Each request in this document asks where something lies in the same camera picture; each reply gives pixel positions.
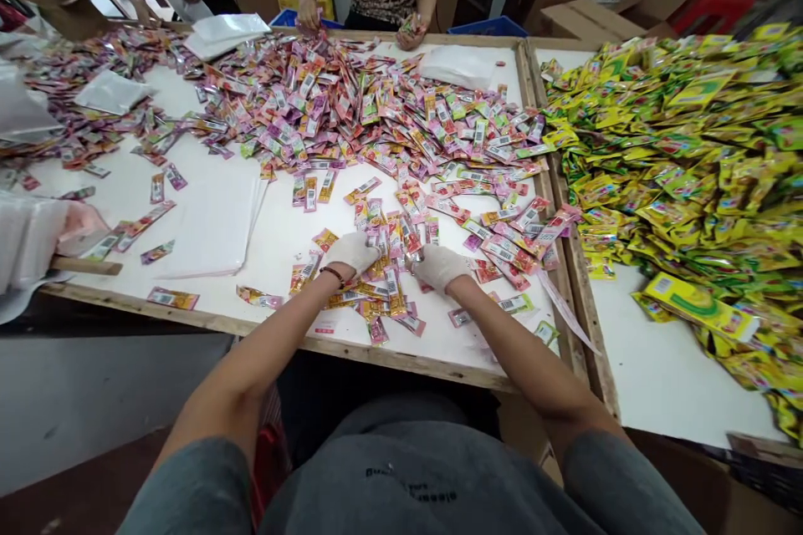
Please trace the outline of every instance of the wooden table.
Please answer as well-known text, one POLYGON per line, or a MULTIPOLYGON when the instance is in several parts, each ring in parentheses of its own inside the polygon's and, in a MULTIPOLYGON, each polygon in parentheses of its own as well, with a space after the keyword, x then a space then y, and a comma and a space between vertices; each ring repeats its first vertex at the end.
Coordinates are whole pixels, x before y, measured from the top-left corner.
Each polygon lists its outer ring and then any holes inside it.
MULTIPOLYGON (((393 34, 330 33, 334 36, 355 40, 373 39, 378 35, 384 44, 375 50, 374 54, 398 57, 411 55, 411 53, 403 53, 392 47, 393 34)), ((422 49, 427 51, 440 44, 473 47, 474 50, 467 50, 467 52, 487 52, 489 56, 493 55, 505 60, 507 66, 497 69, 498 75, 494 76, 493 86, 495 87, 497 83, 506 83, 509 86, 509 101, 519 102, 521 105, 536 105, 537 95, 543 94, 540 80, 534 81, 534 77, 537 78, 537 64, 534 68, 530 64, 527 43, 522 38, 432 34, 427 35, 422 49)), ((149 77, 154 84, 161 84, 161 91, 155 95, 155 103, 162 106, 168 114, 181 115, 188 109, 197 110, 199 108, 194 100, 192 86, 185 83, 183 85, 186 89, 183 89, 177 75, 151 73, 149 77)), ((152 173, 156 173, 156 168, 140 157, 129 154, 126 143, 134 144, 129 137, 124 141, 122 151, 96 161, 99 166, 112 171, 111 175, 102 181, 94 180, 92 176, 81 172, 76 174, 63 171, 60 165, 53 160, 32 166, 31 171, 34 176, 43 182, 43 188, 37 190, 37 193, 64 193, 82 186, 95 185, 98 192, 96 196, 90 198, 90 203, 98 207, 101 215, 110 225, 116 224, 120 219, 137 219, 145 215, 150 210, 147 200, 150 176, 152 173)), ((178 213, 182 199, 189 198, 192 194, 192 183, 203 177, 224 177, 225 170, 232 168, 232 165, 237 165, 238 169, 258 169, 256 161, 245 161, 238 155, 226 162, 222 161, 220 157, 209 156, 205 148, 191 136, 182 137, 168 153, 168 159, 176 163, 179 171, 189 181, 189 186, 179 192, 174 192, 167 186, 167 198, 175 200, 179 206, 147 230, 127 253, 110 255, 109 260, 122 261, 125 264, 122 273, 113 278, 81 274, 68 283, 48 284, 42 288, 42 292, 82 303, 92 303, 124 312, 140 313, 153 318, 245 336, 267 317, 269 310, 252 307, 237 298, 234 293, 236 284, 259 288, 266 293, 286 295, 289 288, 289 266, 298 262, 294 260, 293 253, 302 252, 305 255, 306 250, 313 248, 313 243, 310 241, 311 236, 323 227, 328 227, 337 234, 353 231, 353 210, 342 201, 342 197, 371 176, 379 176, 383 181, 384 185, 377 188, 372 195, 383 197, 385 211, 390 211, 397 206, 397 201, 392 195, 396 189, 396 183, 379 171, 362 165, 343 170, 338 176, 331 204, 320 206, 318 212, 305 216, 301 209, 290 208, 289 191, 292 188, 292 177, 280 172, 279 179, 268 188, 262 212, 251 237, 248 260, 237 276, 163 280, 154 277, 154 274, 158 273, 161 262, 142 267, 138 265, 138 256, 141 252, 167 242, 173 237, 178 237, 176 244, 180 244, 178 213), (270 247, 273 250, 268 251, 264 247, 270 247), (182 311, 148 303, 145 297, 153 286, 200 293, 198 309, 182 311)), ((552 173, 538 174, 532 182, 538 194, 560 204, 553 193, 555 187, 553 175, 552 173)), ((458 204, 474 213, 491 211, 499 207, 495 200, 487 197, 460 196, 458 204)), ((462 254, 471 254, 462 246, 462 241, 468 233, 459 228, 451 218, 440 216, 440 227, 442 244, 454 248, 462 254)), ((574 242, 576 241, 570 242, 568 245, 572 252, 575 251, 575 247, 572 246, 574 242)), ((575 307, 578 299, 572 291, 572 283, 576 281, 577 276, 572 272, 576 271, 579 266, 582 268, 582 273, 585 273, 585 268, 576 255, 567 256, 562 245, 559 247, 559 255, 561 267, 551 272, 550 277, 570 307, 575 307)), ((528 294, 534 303, 542 308, 542 311, 536 316, 538 319, 534 324, 537 324, 540 319, 546 319, 555 324, 562 334, 555 345, 555 352, 570 366, 578 378, 590 384, 595 392, 598 394, 610 392, 596 383, 597 372, 592 373, 594 382, 589 382, 584 346, 569 331, 560 315, 552 311, 551 303, 537 280, 533 278, 532 283, 533 286, 528 294)), ((368 344, 362 317, 352 310, 346 309, 335 310, 341 312, 335 335, 321 337, 308 334, 302 345, 303 348, 491 390, 515 390, 497 364, 485 359, 476 349, 471 349, 472 333, 470 329, 476 327, 469 325, 457 330, 452 326, 447 312, 456 305, 451 300, 438 297, 436 293, 420 294, 415 281, 405 274, 402 275, 402 287, 405 294, 417 302, 419 317, 427 321, 427 330, 421 339, 416 339, 400 325, 387 320, 386 327, 391 340, 384 347, 372 348, 368 344)), ((488 291, 497 291, 501 298, 515 295, 513 288, 504 280, 484 285, 483 288, 488 291)), ((596 343, 601 345, 601 338, 595 336, 596 343)))

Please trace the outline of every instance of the barcode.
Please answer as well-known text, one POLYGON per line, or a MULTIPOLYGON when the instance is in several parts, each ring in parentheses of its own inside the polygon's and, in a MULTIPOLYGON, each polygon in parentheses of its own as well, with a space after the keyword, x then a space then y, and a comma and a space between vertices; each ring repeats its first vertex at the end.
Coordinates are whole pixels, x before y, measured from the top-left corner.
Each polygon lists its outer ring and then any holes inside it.
POLYGON ((658 284, 655 285, 656 293, 666 294, 669 292, 669 289, 672 287, 672 280, 669 278, 661 278, 658 280, 658 284))

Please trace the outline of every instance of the wrist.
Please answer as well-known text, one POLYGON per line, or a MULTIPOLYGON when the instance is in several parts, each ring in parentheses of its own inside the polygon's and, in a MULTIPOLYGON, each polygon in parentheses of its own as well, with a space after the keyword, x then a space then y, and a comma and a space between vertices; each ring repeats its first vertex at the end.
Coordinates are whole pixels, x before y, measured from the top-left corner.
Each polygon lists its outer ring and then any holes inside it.
POLYGON ((344 283, 349 282, 349 280, 351 280, 354 276, 357 275, 357 271, 348 263, 332 262, 327 264, 326 267, 335 270, 340 275, 340 277, 343 278, 344 283))
POLYGON ((474 279, 469 276, 468 274, 460 274, 456 278, 454 278, 449 284, 446 285, 444 288, 444 292, 451 298, 455 300, 457 296, 462 293, 465 293, 469 289, 477 286, 474 282, 474 279))

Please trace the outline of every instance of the wooden frame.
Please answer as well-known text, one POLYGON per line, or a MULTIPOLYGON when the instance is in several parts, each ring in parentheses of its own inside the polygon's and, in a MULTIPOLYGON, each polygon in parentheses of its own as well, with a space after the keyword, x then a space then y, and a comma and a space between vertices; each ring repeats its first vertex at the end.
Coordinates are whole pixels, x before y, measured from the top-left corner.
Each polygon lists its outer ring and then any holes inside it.
MULTIPOLYGON (((585 50, 595 52, 599 49, 599 44, 583 42, 575 39, 562 38, 528 38, 527 51, 529 56, 530 72, 534 81, 534 90, 537 106, 547 105, 546 90, 544 81, 541 78, 541 70, 538 58, 535 54, 537 48, 552 50, 585 50)), ((550 153, 547 155, 550 164, 550 179, 555 195, 555 203, 561 205, 569 202, 569 185, 562 173, 560 166, 560 154, 550 153)), ((562 240, 565 257, 568 257, 568 273, 571 281, 571 291, 574 296, 574 309, 577 321, 588 334, 589 339, 599 349, 600 355, 594 354, 585 345, 581 345, 582 352, 586 360, 589 384, 594 394, 599 397, 606 405, 608 411, 620 420, 619 401, 616 394, 616 385, 611 372, 611 365, 605 352, 605 340, 602 337, 602 328, 596 312, 594 293, 591 291, 591 283, 586 270, 586 255, 577 235, 577 230, 572 232, 569 238, 562 240)))
MULTIPOLYGON (((187 31, 186 24, 174 24, 173 27, 179 31, 187 31)), ((274 28, 280 33, 296 33, 293 28, 274 28)), ((356 41, 372 40, 379 38, 383 42, 393 42, 394 33, 376 32, 356 32, 346 30, 330 30, 329 35, 335 38, 348 38, 356 41)), ((522 38, 495 38, 487 36, 454 36, 442 33, 428 34, 424 38, 424 43, 431 44, 462 44, 466 46, 485 47, 485 48, 511 48, 516 56, 516 68, 519 73, 519 87, 521 88, 522 102, 524 105, 535 106, 537 101, 536 85, 540 82, 540 76, 534 77, 531 69, 527 44, 522 38)), ((550 173, 540 173, 534 176, 534 182, 538 193, 552 202, 557 202, 555 187, 550 178, 550 173)), ((575 306, 573 299, 570 267, 571 257, 566 255, 565 249, 558 248, 560 258, 560 268, 550 272, 550 279, 553 281, 560 294, 565 298, 569 307, 575 306)), ((184 311, 180 309, 168 308, 155 303, 149 303, 145 299, 131 297, 120 293, 109 293, 97 288, 90 288, 70 283, 50 283, 39 289, 41 292, 57 297, 68 298, 82 303, 92 303, 103 307, 119 309, 131 313, 140 313, 152 318, 159 318, 189 324, 202 329, 214 330, 227 334, 245 336, 249 334, 258 323, 229 318, 213 313, 200 311, 184 311)), ((586 357, 582 342, 569 330, 559 313, 555 312, 555 326, 562 334, 559 337, 560 357, 570 367, 572 372, 584 383, 589 384, 589 376, 586 371, 586 357)), ((339 357, 354 359, 370 364, 383 365, 388 368, 402 369, 408 372, 415 372, 422 375, 433 376, 435 378, 462 382, 485 389, 517 392, 507 376, 496 374, 490 370, 480 368, 469 368, 460 364, 450 364, 448 362, 435 359, 420 358, 412 354, 404 354, 389 349, 372 348, 368 345, 358 345, 343 343, 330 339, 315 339, 306 337, 302 343, 303 349, 309 349, 318 353, 336 355, 339 357)))

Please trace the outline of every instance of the yellow box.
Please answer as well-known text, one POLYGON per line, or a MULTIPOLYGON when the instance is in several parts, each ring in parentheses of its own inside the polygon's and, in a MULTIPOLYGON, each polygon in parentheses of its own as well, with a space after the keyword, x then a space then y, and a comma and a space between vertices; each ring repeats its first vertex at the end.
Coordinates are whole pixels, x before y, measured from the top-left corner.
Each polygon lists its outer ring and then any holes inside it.
POLYGON ((659 273, 644 289, 663 307, 690 322, 711 329, 726 339, 747 343, 759 327, 759 319, 715 299, 704 288, 659 273))

